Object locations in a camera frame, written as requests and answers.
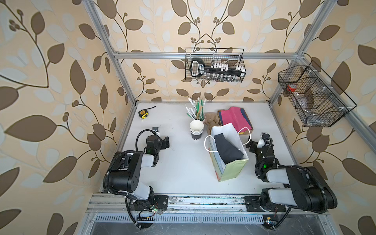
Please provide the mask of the painted paper gift bag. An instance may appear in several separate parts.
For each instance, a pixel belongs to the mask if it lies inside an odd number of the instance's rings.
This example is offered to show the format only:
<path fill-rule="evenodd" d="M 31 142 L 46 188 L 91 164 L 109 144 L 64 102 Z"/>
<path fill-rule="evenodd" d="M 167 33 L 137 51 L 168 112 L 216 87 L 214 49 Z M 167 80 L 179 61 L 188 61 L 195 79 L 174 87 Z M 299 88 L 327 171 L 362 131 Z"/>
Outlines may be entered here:
<path fill-rule="evenodd" d="M 218 182 L 237 178 L 249 158 L 240 133 L 251 134 L 248 127 L 236 130 L 232 123 L 214 126 L 204 140 L 204 148 L 209 153 Z"/>

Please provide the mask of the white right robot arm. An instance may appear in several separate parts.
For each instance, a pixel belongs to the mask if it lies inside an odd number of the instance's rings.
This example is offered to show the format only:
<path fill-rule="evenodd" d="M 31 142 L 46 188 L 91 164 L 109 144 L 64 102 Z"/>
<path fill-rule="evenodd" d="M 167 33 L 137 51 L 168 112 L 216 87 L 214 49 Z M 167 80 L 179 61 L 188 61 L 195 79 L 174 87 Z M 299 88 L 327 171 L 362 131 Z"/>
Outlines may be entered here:
<path fill-rule="evenodd" d="M 259 141 L 248 139 L 246 148 L 255 154 L 255 175 L 265 183 L 282 184 L 282 188 L 262 189 L 259 196 L 246 196 L 244 203 L 248 212 L 283 212 L 280 219 L 267 218 L 264 228 L 276 230 L 292 209 L 326 213 L 338 206 L 333 190 L 318 169 L 310 166 L 282 165 L 274 153 L 273 139 L 262 133 Z"/>

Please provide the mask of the black paper napkin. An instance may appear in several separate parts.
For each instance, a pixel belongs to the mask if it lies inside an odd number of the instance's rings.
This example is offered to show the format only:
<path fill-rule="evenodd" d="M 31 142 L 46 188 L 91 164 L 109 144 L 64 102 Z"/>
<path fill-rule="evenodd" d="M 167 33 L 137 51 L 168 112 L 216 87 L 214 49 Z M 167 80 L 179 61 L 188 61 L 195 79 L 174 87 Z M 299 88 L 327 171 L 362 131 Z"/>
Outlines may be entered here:
<path fill-rule="evenodd" d="M 229 164 L 243 158 L 243 153 L 233 144 L 227 141 L 223 133 L 214 136 L 217 151 L 224 164 Z"/>

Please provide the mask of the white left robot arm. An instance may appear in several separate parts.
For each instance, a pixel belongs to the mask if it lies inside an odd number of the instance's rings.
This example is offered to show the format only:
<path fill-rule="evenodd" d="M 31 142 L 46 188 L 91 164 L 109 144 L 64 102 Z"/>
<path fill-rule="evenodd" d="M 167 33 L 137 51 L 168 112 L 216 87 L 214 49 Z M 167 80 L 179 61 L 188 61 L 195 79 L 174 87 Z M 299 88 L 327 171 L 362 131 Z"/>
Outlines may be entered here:
<path fill-rule="evenodd" d="M 136 137 L 136 149 L 116 152 L 104 175 L 104 192 L 124 197 L 128 216 L 140 230 L 167 210 L 169 199 L 155 195 L 153 187 L 141 182 L 141 169 L 155 167 L 160 151 L 169 147 L 169 137 L 161 138 L 158 127 L 142 130 Z"/>

